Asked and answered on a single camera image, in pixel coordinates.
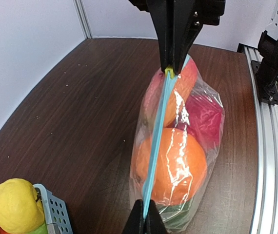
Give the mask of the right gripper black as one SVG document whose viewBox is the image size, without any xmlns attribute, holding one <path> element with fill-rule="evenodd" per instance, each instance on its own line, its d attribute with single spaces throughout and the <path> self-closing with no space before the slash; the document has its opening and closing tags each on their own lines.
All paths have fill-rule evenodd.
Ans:
<svg viewBox="0 0 278 234">
<path fill-rule="evenodd" d="M 141 11 L 150 13 L 159 42 L 161 69 L 172 66 L 181 73 L 186 55 L 203 24 L 219 25 L 224 0 L 132 0 Z"/>
</svg>

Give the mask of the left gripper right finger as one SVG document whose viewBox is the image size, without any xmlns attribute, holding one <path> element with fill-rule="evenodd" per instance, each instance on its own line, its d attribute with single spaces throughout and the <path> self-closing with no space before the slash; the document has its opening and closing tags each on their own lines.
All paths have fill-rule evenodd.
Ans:
<svg viewBox="0 0 278 234">
<path fill-rule="evenodd" d="M 165 225 L 153 200 L 150 200 L 147 217 L 145 219 L 145 233 L 167 234 Z"/>
</svg>

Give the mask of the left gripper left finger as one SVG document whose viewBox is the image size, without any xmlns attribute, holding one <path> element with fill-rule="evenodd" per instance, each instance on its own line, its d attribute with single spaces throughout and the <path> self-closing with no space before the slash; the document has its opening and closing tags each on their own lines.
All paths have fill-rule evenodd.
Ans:
<svg viewBox="0 0 278 234">
<path fill-rule="evenodd" d="M 143 201 L 136 200 L 122 234 L 144 234 Z"/>
</svg>

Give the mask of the green lime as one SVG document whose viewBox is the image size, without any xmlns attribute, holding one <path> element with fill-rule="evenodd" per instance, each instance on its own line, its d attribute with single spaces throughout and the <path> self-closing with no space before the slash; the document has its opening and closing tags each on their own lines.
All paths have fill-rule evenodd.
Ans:
<svg viewBox="0 0 278 234">
<path fill-rule="evenodd" d="M 193 199 L 179 205 L 157 204 L 157 209 L 168 232 L 175 233 L 187 228 L 196 211 L 193 207 Z"/>
</svg>

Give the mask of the orange fruit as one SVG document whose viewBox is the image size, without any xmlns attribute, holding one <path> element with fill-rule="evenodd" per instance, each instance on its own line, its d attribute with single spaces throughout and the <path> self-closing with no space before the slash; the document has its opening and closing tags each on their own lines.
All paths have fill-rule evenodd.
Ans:
<svg viewBox="0 0 278 234">
<path fill-rule="evenodd" d="M 131 160 L 132 199 L 142 198 L 152 137 L 137 137 Z M 190 200 L 207 176 L 206 155 L 198 141 L 186 131 L 164 128 L 159 147 L 151 199 L 171 206 Z"/>
</svg>

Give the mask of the red chili pepper toy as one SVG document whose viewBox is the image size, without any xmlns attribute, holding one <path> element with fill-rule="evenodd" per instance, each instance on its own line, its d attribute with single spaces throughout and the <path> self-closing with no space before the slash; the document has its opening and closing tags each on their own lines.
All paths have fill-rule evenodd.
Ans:
<svg viewBox="0 0 278 234">
<path fill-rule="evenodd" d="M 177 115 L 182 111 L 182 108 L 197 81 L 198 70 L 196 64 L 191 57 L 188 57 L 187 59 L 188 61 L 178 76 L 175 86 L 170 94 L 166 107 L 163 124 L 164 127 L 168 127 L 177 118 Z M 161 69 L 158 69 L 153 75 L 143 98 L 141 116 L 144 123 L 149 127 L 153 127 L 155 122 L 164 79 L 165 74 Z"/>
</svg>

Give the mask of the clear zip top bag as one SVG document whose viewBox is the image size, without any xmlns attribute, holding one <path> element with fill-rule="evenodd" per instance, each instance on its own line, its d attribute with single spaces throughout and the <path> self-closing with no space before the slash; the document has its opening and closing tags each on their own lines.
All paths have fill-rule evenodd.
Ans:
<svg viewBox="0 0 278 234">
<path fill-rule="evenodd" d="M 143 96 L 130 166 L 130 203 L 143 198 L 159 100 L 166 76 L 158 70 Z M 166 106 L 151 199 L 169 233 L 187 229 L 219 154 L 224 108 L 187 56 Z"/>
</svg>

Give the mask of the red apple toy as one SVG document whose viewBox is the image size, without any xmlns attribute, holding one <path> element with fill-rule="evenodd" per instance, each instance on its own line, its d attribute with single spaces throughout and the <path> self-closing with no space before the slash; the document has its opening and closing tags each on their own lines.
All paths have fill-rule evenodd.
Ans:
<svg viewBox="0 0 278 234">
<path fill-rule="evenodd" d="M 173 126 L 194 136 L 205 151 L 218 151 L 223 133 L 223 107 L 208 95 L 191 95 Z"/>
</svg>

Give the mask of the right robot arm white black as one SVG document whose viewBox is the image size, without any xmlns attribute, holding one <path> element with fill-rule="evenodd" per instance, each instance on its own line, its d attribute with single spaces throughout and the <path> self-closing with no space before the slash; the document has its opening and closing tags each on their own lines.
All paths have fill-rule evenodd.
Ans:
<svg viewBox="0 0 278 234">
<path fill-rule="evenodd" d="M 150 13 L 159 41 L 161 69 L 180 74 L 186 55 L 203 25 L 217 26 L 225 11 L 223 0 L 133 0 Z M 260 98 L 273 101 L 278 79 L 278 1 L 262 32 L 258 52 L 263 57 L 256 72 Z"/>
</svg>

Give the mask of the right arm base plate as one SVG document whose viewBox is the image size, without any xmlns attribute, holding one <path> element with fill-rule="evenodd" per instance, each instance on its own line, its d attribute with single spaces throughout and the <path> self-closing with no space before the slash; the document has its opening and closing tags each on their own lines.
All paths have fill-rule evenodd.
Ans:
<svg viewBox="0 0 278 234">
<path fill-rule="evenodd" d="M 264 61 L 252 60 L 251 65 L 259 101 L 269 105 L 278 105 L 277 70 Z"/>
</svg>

